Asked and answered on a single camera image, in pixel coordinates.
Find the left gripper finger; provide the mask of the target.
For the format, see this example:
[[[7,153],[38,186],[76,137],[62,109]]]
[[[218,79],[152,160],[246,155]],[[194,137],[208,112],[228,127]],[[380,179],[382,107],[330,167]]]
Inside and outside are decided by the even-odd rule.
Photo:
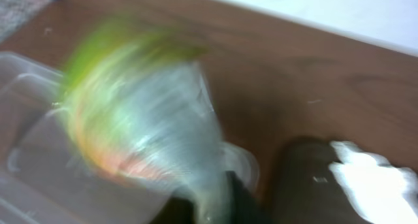
[[[271,219],[258,206],[238,176],[232,171],[226,172],[226,175],[232,190],[229,224],[271,224]]]

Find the white tissue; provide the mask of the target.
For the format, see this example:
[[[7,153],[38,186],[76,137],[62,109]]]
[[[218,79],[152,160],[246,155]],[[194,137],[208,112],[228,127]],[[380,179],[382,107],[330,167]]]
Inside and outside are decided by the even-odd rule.
[[[370,223],[417,224],[417,174],[350,141],[332,141],[339,158],[329,170],[350,204]]]

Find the green snack wrapper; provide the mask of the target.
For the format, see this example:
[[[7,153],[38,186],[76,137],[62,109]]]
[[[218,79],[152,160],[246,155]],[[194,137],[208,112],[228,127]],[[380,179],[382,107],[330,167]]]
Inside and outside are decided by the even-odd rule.
[[[75,152],[109,178],[178,191],[197,223],[226,223],[222,134],[199,66],[205,49],[165,27],[94,27],[64,66],[56,101]]]

